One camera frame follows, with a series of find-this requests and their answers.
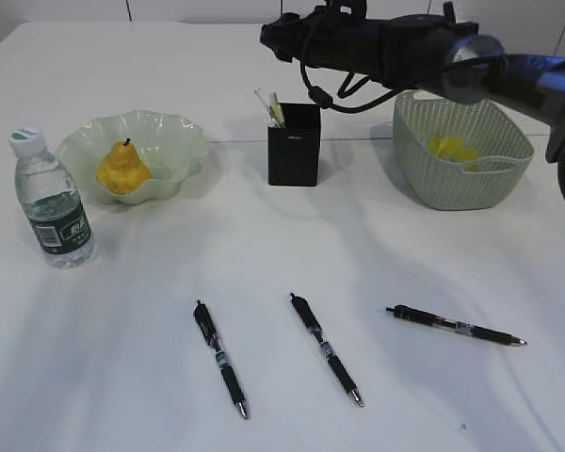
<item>pen label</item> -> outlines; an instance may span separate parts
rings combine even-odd
[[[335,356],[335,350],[332,349],[331,344],[327,341],[320,343],[320,351],[322,352],[322,356],[324,356],[327,360],[328,358]]]
[[[216,362],[218,363],[220,370],[227,365],[230,365],[230,360],[228,359],[228,355],[225,351],[219,351],[216,353]]]
[[[470,323],[456,322],[454,329],[458,334],[466,334],[467,336],[473,335],[473,325]]]

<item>woven basket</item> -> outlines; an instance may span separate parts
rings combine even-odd
[[[418,92],[405,91],[395,100],[394,145],[419,198],[439,210],[486,209],[504,200],[531,162],[529,140],[492,102],[459,105],[416,99]],[[429,152],[431,137],[449,136],[460,137],[479,158],[454,163]]]

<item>green bowl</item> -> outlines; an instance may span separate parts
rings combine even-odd
[[[127,138],[136,146],[153,178],[132,193],[118,195],[99,184],[96,169],[113,145]],[[179,115],[135,110],[92,120],[65,138],[55,155],[78,188],[98,202],[133,205],[174,196],[208,152],[202,129],[194,122]]]

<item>pen grip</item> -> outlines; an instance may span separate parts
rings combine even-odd
[[[310,305],[308,304],[308,301],[306,299],[294,295],[291,299],[291,304],[293,304],[293,307],[295,308],[295,311],[298,313],[299,318],[305,325],[305,328],[307,328],[308,330],[313,328],[322,330],[322,327],[320,327],[320,324],[316,320],[316,317],[310,309]]]
[[[439,317],[432,313],[420,311],[418,309],[409,308],[403,304],[398,304],[393,309],[394,317],[408,320],[409,322],[420,323],[422,325],[433,326]]]
[[[506,334],[505,332],[488,330],[487,328],[481,327],[473,327],[471,329],[471,333],[473,334],[473,337],[485,339],[486,341],[492,341],[504,346],[510,346],[512,344],[512,336],[510,334]]]
[[[241,390],[236,375],[234,374],[233,368],[230,365],[225,365],[219,370],[224,378],[228,392],[230,393],[230,398],[233,400],[234,404],[242,402],[245,400],[245,395]]]
[[[341,382],[341,385],[343,386],[343,389],[346,391],[346,393],[349,393],[350,391],[353,391],[354,389],[356,389],[356,383],[354,383],[354,380],[351,379],[351,377],[349,376],[349,373],[346,371],[346,369],[344,368],[344,366],[341,364],[341,360],[339,359],[338,356],[331,356],[328,359],[329,362],[329,366],[332,369],[332,373],[335,374],[335,377],[337,377],[339,379],[339,381]]]

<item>pen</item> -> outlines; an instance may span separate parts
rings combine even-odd
[[[233,400],[234,405],[238,409],[240,415],[243,416],[243,419],[249,419],[250,415],[247,400],[245,399],[245,395],[238,384],[233,367],[221,344],[218,331],[216,330],[216,326],[214,325],[211,315],[207,310],[207,306],[198,300],[197,307],[195,308],[193,315],[195,316],[197,325],[199,325],[199,328],[203,333],[205,342],[216,352],[216,362],[218,363],[219,371],[224,378],[224,382],[226,383],[226,387],[228,388],[228,392],[230,393],[230,397]]]
[[[256,89],[253,92],[255,93],[257,98],[259,99],[260,104],[262,104],[264,106],[264,108],[266,109],[268,116],[272,120],[274,120],[274,122],[276,123],[276,127],[281,127],[282,125],[279,123],[279,120],[276,119],[276,114],[274,113],[274,110],[272,109],[272,107],[270,105],[267,104],[266,99],[264,99],[264,97],[262,97],[262,94],[260,94],[260,90]]]
[[[276,92],[270,92],[270,107],[276,116],[276,121],[281,127],[284,127],[284,114],[283,108],[279,103],[279,97],[276,95]]]
[[[411,322],[428,325],[430,327],[440,327],[452,330],[458,334],[465,334],[467,336],[476,337],[477,339],[485,339],[492,341],[496,344],[504,346],[526,346],[527,342],[519,337],[506,334],[487,328],[481,328],[470,323],[458,322],[455,320],[448,320],[435,314],[419,311],[418,309],[409,308],[403,304],[398,304],[395,308],[387,308],[387,311],[394,313],[394,317],[403,318]]]
[[[332,373],[335,374],[335,377],[337,377],[337,379],[341,382],[343,389],[353,398],[353,400],[358,404],[359,407],[363,407],[364,402],[362,400],[362,397],[360,396],[360,393],[358,392],[356,383],[354,383],[354,380],[351,379],[346,369],[341,364],[341,361],[332,349],[331,344],[324,340],[322,327],[316,320],[314,313],[312,313],[310,305],[308,305],[308,301],[291,293],[291,303],[297,311],[299,318],[305,325],[305,328],[308,329],[308,331],[317,341],[318,345],[320,346],[322,355],[324,356],[325,360],[327,360],[327,363],[329,363]]]

